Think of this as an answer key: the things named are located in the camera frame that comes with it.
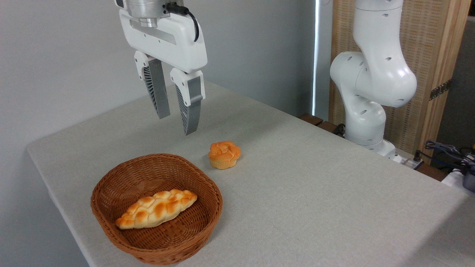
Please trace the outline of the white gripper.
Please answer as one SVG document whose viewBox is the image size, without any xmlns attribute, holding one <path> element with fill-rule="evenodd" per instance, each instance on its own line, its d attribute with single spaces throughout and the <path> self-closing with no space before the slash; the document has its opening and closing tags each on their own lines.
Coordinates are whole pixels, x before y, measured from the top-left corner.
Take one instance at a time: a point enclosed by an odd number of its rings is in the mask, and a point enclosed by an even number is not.
<svg viewBox="0 0 475 267">
<path fill-rule="evenodd" d="M 138 19 L 119 10 L 129 45 L 136 49 L 134 59 L 139 78 L 144 81 L 160 119 L 169 116 L 167 89 L 162 62 L 175 67 L 171 79 L 176 85 L 185 135 L 197 130 L 201 101 L 205 99 L 203 73 L 207 64 L 204 37 L 197 41 L 191 17 L 171 14 L 158 20 L 157 27 L 143 27 Z"/>
</svg>

